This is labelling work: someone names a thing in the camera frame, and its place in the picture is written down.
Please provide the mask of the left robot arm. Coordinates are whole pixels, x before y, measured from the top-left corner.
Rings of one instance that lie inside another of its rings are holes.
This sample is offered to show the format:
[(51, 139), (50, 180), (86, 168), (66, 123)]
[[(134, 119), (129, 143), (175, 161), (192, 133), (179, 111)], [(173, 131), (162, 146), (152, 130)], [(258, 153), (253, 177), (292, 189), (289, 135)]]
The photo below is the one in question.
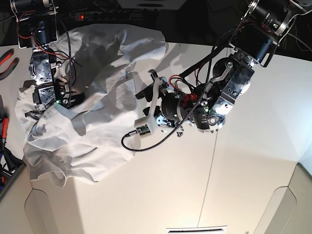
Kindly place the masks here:
[(220, 39), (220, 45), (203, 60), (179, 75), (164, 78), (150, 70), (152, 84), (137, 93), (150, 106), (135, 122), (135, 133), (147, 137), (155, 131), (174, 129), (182, 123), (200, 132), (216, 132), (236, 99), (251, 82), (253, 67), (266, 67), (295, 17), (305, 12), (296, 0), (253, 0), (236, 29)]

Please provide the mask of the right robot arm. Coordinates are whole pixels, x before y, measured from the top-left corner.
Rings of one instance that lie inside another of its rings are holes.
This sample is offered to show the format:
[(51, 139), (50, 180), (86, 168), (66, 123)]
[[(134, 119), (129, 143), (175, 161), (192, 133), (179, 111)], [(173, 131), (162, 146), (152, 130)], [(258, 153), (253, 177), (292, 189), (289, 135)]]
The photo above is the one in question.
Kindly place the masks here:
[(41, 114), (54, 103), (65, 108), (81, 104), (85, 95), (72, 89), (75, 60), (71, 53), (49, 47), (58, 41), (58, 6), (52, 0), (12, 0), (10, 5), (17, 19), (19, 47), (32, 51), (29, 74), (36, 83), (34, 112)]

